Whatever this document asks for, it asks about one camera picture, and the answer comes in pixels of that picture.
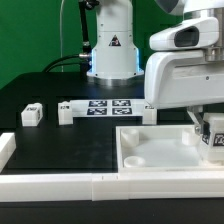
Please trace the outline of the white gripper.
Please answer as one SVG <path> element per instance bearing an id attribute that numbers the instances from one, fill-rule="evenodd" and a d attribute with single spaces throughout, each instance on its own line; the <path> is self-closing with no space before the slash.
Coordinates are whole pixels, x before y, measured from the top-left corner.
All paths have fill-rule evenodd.
<path id="1" fill-rule="evenodd" d="M 201 105 L 224 102 L 224 61 L 205 56 L 205 49 L 218 39 L 215 17 L 185 20 L 149 39 L 154 53 L 146 64 L 145 100 L 156 109 L 189 106 L 198 135 L 204 125 Z"/>

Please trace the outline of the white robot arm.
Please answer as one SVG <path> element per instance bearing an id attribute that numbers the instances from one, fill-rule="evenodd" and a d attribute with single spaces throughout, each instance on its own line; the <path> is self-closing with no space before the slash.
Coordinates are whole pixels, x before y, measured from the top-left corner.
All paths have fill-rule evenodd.
<path id="1" fill-rule="evenodd" d="M 181 23 L 152 35 L 154 53 L 139 68 L 133 44 L 132 3 L 99 0 L 97 44 L 87 77 L 121 85 L 144 75 L 144 98 L 155 109 L 185 107 L 199 133 L 211 124 L 201 117 L 206 104 L 224 102 L 224 0 L 155 0 Z"/>

